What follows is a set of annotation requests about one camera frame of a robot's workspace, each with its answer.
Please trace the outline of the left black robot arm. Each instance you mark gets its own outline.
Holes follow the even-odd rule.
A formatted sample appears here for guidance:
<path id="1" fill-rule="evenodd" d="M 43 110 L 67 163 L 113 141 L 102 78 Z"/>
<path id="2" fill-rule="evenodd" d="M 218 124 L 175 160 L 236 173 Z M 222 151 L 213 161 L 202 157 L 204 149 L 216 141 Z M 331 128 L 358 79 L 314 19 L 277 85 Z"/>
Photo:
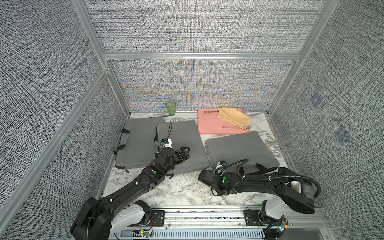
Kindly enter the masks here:
<path id="1" fill-rule="evenodd" d="M 190 147 L 162 148 L 156 159 L 130 183 L 99 200 L 89 198 L 81 207 L 70 234 L 76 240 L 107 240 L 117 232 L 118 214 L 141 195 L 164 181 L 168 172 L 190 158 Z"/>

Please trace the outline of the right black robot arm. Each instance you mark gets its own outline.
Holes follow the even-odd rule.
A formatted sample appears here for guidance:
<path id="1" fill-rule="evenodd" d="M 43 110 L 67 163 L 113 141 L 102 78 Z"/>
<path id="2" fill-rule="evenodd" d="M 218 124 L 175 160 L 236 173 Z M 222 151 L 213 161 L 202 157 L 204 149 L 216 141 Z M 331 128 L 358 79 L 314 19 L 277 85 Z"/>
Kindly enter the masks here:
<path id="1" fill-rule="evenodd" d="M 257 213 L 257 221 L 272 225 L 291 212 L 305 215 L 315 213 L 315 199 L 321 193 L 320 185 L 313 179 L 299 175 L 288 168 L 266 175 L 242 175 L 222 173 L 208 167 L 201 171 L 198 180 L 210 187 L 218 196 L 240 193 L 264 193 L 274 195 L 264 200 Z"/>

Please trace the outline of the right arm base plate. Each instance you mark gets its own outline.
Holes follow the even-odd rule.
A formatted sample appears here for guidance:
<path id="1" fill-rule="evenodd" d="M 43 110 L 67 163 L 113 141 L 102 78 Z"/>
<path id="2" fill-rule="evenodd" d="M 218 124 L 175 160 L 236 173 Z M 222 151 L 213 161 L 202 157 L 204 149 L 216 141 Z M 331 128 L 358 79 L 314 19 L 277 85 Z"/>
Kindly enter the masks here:
<path id="1" fill-rule="evenodd" d="M 243 211 L 244 219 L 246 226 L 255 227 L 255 226 L 264 226 L 260 220 L 260 209 L 245 209 Z"/>

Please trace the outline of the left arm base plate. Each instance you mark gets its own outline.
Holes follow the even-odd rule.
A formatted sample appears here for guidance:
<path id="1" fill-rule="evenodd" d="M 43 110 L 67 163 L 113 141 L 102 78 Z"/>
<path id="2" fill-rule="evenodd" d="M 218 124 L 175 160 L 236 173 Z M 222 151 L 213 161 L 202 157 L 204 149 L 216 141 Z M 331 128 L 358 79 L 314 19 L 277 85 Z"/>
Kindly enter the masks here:
<path id="1" fill-rule="evenodd" d="M 149 211 L 144 214 L 140 224 L 144 227 L 163 227 L 165 222 L 165 211 Z"/>

